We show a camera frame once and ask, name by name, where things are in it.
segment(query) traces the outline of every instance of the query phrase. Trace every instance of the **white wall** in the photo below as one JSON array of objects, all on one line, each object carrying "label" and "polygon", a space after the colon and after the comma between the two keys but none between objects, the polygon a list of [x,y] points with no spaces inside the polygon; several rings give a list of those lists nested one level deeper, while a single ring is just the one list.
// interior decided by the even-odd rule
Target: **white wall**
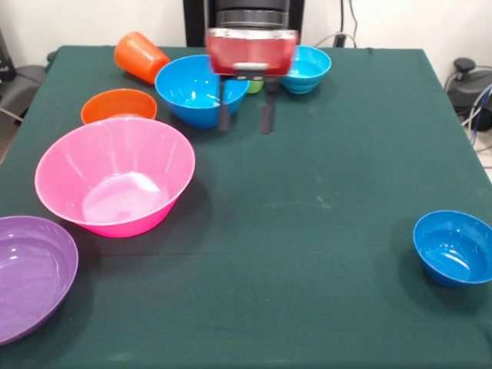
[{"label": "white wall", "polygon": [[[423,48],[441,82],[457,57],[492,65],[492,0],[352,2],[359,22],[359,47]],[[345,31],[352,33],[348,0],[345,4]],[[339,27],[339,0],[306,0],[302,43],[313,45]],[[325,45],[333,45],[333,39]]]},{"label": "white wall", "polygon": [[115,45],[131,31],[186,46],[182,0],[0,0],[0,28],[16,66],[45,64],[61,45]]},{"label": "white wall", "polygon": [[[353,3],[359,47],[423,48],[441,81],[459,56],[492,65],[492,0]],[[313,45],[339,24],[339,0],[306,0],[302,43]],[[182,0],[0,0],[0,27],[16,65],[44,64],[60,45],[114,45],[133,30],[158,45],[186,45]]]}]

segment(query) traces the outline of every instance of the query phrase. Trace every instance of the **green cup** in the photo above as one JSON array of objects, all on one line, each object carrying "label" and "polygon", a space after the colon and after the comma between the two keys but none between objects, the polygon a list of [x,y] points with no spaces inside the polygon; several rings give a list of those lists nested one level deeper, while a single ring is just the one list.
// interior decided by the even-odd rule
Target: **green cup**
[{"label": "green cup", "polygon": [[256,94],[263,88],[264,81],[249,82],[248,94]]}]

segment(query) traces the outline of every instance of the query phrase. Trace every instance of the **orange bowl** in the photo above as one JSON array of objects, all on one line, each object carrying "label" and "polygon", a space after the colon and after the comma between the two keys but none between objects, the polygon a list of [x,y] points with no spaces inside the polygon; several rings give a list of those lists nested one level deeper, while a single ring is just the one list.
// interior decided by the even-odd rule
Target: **orange bowl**
[{"label": "orange bowl", "polygon": [[90,98],[82,107],[80,116],[87,125],[94,121],[117,117],[155,119],[157,103],[149,94],[130,88],[104,91]]}]

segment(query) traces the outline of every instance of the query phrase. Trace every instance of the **pink bowl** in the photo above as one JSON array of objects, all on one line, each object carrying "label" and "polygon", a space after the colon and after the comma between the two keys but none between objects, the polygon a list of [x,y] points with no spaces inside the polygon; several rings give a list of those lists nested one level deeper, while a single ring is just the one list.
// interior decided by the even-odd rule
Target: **pink bowl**
[{"label": "pink bowl", "polygon": [[106,237],[131,237],[165,218],[193,172],[193,148],[176,129],[110,118],[57,140],[39,161],[35,188],[60,218]]}]

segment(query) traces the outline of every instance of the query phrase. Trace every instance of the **bowl rim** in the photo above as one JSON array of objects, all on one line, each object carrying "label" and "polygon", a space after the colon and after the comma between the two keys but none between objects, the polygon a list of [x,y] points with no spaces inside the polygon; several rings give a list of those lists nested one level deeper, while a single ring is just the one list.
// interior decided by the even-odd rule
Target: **bowl rim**
[{"label": "bowl rim", "polygon": [[465,213],[465,212],[462,212],[462,211],[458,211],[458,210],[436,210],[436,211],[431,211],[429,213],[426,213],[424,214],[416,223],[415,223],[415,226],[414,226],[414,230],[413,230],[413,239],[414,239],[414,248],[415,248],[415,251],[418,253],[418,256],[419,258],[422,260],[422,262],[424,262],[430,269],[432,269],[433,271],[437,272],[438,274],[448,278],[448,279],[451,279],[452,281],[456,281],[458,283],[461,283],[461,284],[469,284],[469,285],[472,285],[472,284],[483,284],[483,283],[487,283],[487,282],[490,282],[492,281],[492,276],[489,277],[489,278],[485,278],[485,279],[479,279],[479,280],[476,280],[476,281],[468,281],[468,280],[464,280],[464,279],[459,279],[459,278],[456,278],[456,277],[453,277],[453,276],[450,276],[449,274],[446,274],[444,273],[443,271],[440,271],[439,269],[437,269],[435,266],[433,266],[431,263],[429,263],[427,261],[426,258],[424,258],[424,256],[422,255],[422,253],[420,252],[420,250],[418,249],[417,247],[417,242],[415,240],[415,232],[417,230],[417,227],[418,225],[425,220],[425,218],[428,218],[430,217],[431,215],[435,215],[435,214],[440,214],[440,213],[446,213],[446,214],[459,214],[459,215],[464,215],[465,217],[467,218],[470,218],[470,219],[473,219],[475,221],[478,221],[479,223],[481,223],[482,225],[484,225],[485,227],[489,228],[489,230],[492,232],[492,227],[490,225],[488,225],[487,223],[485,223],[484,221],[482,221],[481,219],[477,218],[477,217],[474,217],[473,215],[470,215],[468,213]]},{"label": "bowl rim", "polygon": [[[159,78],[159,76],[161,75],[161,73],[169,66],[169,65],[173,65],[174,63],[177,63],[179,61],[182,61],[184,59],[189,59],[189,58],[206,58],[207,60],[210,60],[210,56],[206,55],[206,54],[199,54],[199,55],[189,55],[189,56],[184,56],[182,58],[178,58],[178,59],[175,59],[173,61],[171,61],[170,63],[167,63],[164,67],[161,68],[161,70],[157,73],[157,75],[155,76],[155,80],[154,80],[154,86],[155,86],[155,91],[157,91],[157,93],[159,94],[159,96],[161,96],[161,98],[163,98],[168,104],[172,104],[174,106],[178,106],[180,108],[186,108],[186,109],[192,109],[192,110],[205,110],[205,109],[216,109],[218,108],[218,106],[211,106],[211,107],[208,107],[208,108],[197,108],[195,106],[187,106],[187,105],[183,105],[183,104],[178,104],[177,102],[173,102],[171,100],[169,100],[168,98],[166,98],[162,92],[161,92],[161,89],[158,87],[158,84],[157,84],[157,80]],[[248,92],[248,89],[249,89],[249,86],[250,86],[250,82],[249,81],[245,81],[245,80],[235,80],[235,81],[239,81],[239,82],[247,82],[247,83],[244,83],[244,85],[246,86],[244,88],[244,91],[242,93],[239,94],[238,97],[236,97],[235,99],[233,99],[232,101],[228,102],[226,105],[230,105],[230,104],[234,104],[237,100],[240,100],[242,99],[246,93]]]},{"label": "bowl rim", "polygon": [[88,99],[84,103],[84,105],[82,105],[82,109],[80,109],[80,119],[82,121],[82,124],[91,125],[92,123],[97,122],[97,121],[85,121],[85,119],[84,119],[84,111],[87,108],[87,105],[89,103],[100,99],[102,96],[111,95],[114,93],[118,93],[120,91],[129,91],[131,93],[135,93],[136,95],[144,96],[148,101],[151,101],[152,111],[153,111],[152,116],[151,117],[142,117],[142,118],[155,119],[155,117],[157,116],[157,102],[155,101],[155,99],[150,94],[148,94],[147,92],[143,92],[141,90],[137,90],[136,88],[112,88],[111,90],[105,90],[105,91],[99,92],[98,94],[96,94],[96,95],[92,96],[90,99]]},{"label": "bowl rim", "polygon": [[[330,69],[331,69],[331,58],[330,58],[330,55],[328,55],[326,52],[324,52],[323,50],[320,50],[319,48],[315,48],[315,47],[309,46],[309,45],[298,45],[297,49],[299,49],[299,48],[306,48],[309,50],[315,50],[318,54],[322,54],[322,55],[326,56],[326,58],[328,59],[328,63],[329,63],[328,67],[325,70],[323,70],[321,73],[318,73],[317,75],[310,75],[308,77],[305,77],[305,76],[299,76],[299,75],[289,75],[287,73],[287,75],[284,76],[285,78],[294,78],[294,79],[320,78],[320,77],[323,77],[324,75],[326,75],[328,73],[328,71],[330,71]],[[294,64],[294,62],[296,60],[300,60],[297,58],[297,56],[298,56],[298,50],[296,50],[294,58],[292,59],[292,61],[293,61],[292,65]]]},{"label": "bowl rim", "polygon": [[71,234],[65,228],[63,228],[60,224],[58,224],[54,221],[51,221],[49,219],[42,218],[42,217],[36,217],[33,215],[9,215],[7,217],[0,217],[0,222],[7,221],[9,219],[30,219],[30,220],[42,221],[42,222],[50,224],[54,228],[57,228],[61,233],[64,233],[66,236],[68,236],[68,239],[70,241],[69,242],[70,247],[73,248],[73,250],[75,251],[74,252],[75,267],[73,268],[73,271],[71,271],[71,275],[70,275],[70,278],[68,279],[67,287],[64,290],[62,290],[62,292],[60,293],[60,296],[56,300],[56,302],[54,304],[50,305],[48,312],[46,314],[44,314],[43,316],[41,316],[39,319],[37,319],[35,323],[31,324],[30,327],[24,329],[22,332],[17,332],[16,334],[10,336],[9,338],[6,338],[6,339],[0,341],[0,346],[2,346],[4,344],[12,343],[14,341],[17,341],[17,340],[25,337],[27,334],[30,334],[42,322],[44,322],[48,317],[50,317],[51,314],[53,314],[55,312],[55,310],[60,306],[60,304],[63,302],[63,300],[67,297],[68,292],[70,291],[72,285],[74,284],[75,277],[77,276],[77,272],[78,272],[78,262],[79,262],[77,244],[75,243],[75,240],[71,236]]},{"label": "bowl rim", "polygon": [[[118,125],[120,124],[121,121],[129,121],[129,120],[139,120],[139,124],[142,123],[142,121],[146,121],[145,123],[149,123],[149,124],[155,124],[155,125],[159,125],[159,126],[164,126],[165,129],[168,129],[170,131],[175,131],[178,136],[180,136],[185,144],[188,146],[188,148],[190,149],[190,152],[191,152],[191,159],[192,159],[192,162],[191,162],[191,170],[190,170],[190,174],[189,176],[186,178],[186,181],[184,181],[184,184],[182,186],[182,189],[180,191],[178,191],[175,196],[173,196],[172,198],[169,198],[169,200],[167,200],[163,205],[159,206],[158,208],[152,210],[152,211],[149,211],[143,215],[139,215],[138,217],[134,217],[134,218],[130,218],[130,219],[126,219],[124,221],[113,221],[113,222],[108,222],[108,223],[94,223],[94,222],[89,222],[89,221],[84,221],[82,219],[74,219],[74,218],[70,218],[70,217],[67,217],[63,214],[60,214],[58,211],[56,211],[55,209],[53,209],[48,203],[47,201],[44,199],[44,197],[42,196],[42,194],[40,193],[39,191],[39,177],[40,177],[40,171],[41,171],[41,166],[42,166],[42,163],[46,160],[46,157],[48,156],[48,153],[52,150],[54,150],[54,148],[58,145],[59,142],[61,141],[64,141],[65,139],[67,139],[67,137],[71,136],[71,135],[74,135],[75,132],[77,131],[80,131],[80,130],[83,130],[83,129],[96,129],[97,127],[101,126],[101,125],[110,125],[110,124],[114,124],[114,125]],[[117,117],[117,118],[107,118],[107,119],[103,119],[101,121],[95,121],[94,123],[91,123],[90,125],[82,125],[81,127],[78,127],[72,131],[70,131],[69,133],[61,136],[58,140],[56,140],[46,151],[45,153],[42,155],[41,159],[39,159],[39,163],[36,167],[36,171],[35,171],[35,179],[34,179],[34,183],[35,183],[35,190],[36,190],[36,194],[39,198],[39,201],[51,212],[53,213],[54,215],[56,215],[57,217],[61,218],[61,219],[65,219],[66,221],[70,221],[72,223],[75,223],[75,224],[79,224],[79,225],[83,225],[83,226],[88,226],[88,227],[108,227],[108,226],[114,226],[114,225],[122,225],[122,224],[127,224],[127,223],[131,223],[133,221],[138,221],[140,219],[143,219],[143,218],[146,218],[146,217],[149,217],[155,213],[158,213],[159,211],[163,210],[164,208],[166,208],[167,206],[169,206],[170,204],[172,204],[174,201],[176,201],[179,196],[181,196],[181,194],[183,193],[183,191],[186,189],[186,187],[190,184],[191,182],[191,179],[193,178],[193,175],[194,175],[194,170],[195,170],[195,167],[196,167],[196,157],[195,157],[195,154],[194,154],[194,149],[193,149],[193,145],[191,144],[191,142],[186,138],[185,135],[183,135],[178,129],[168,125],[167,123],[164,123],[162,121],[156,121],[154,119],[148,119],[148,118],[136,118],[136,117]]]}]

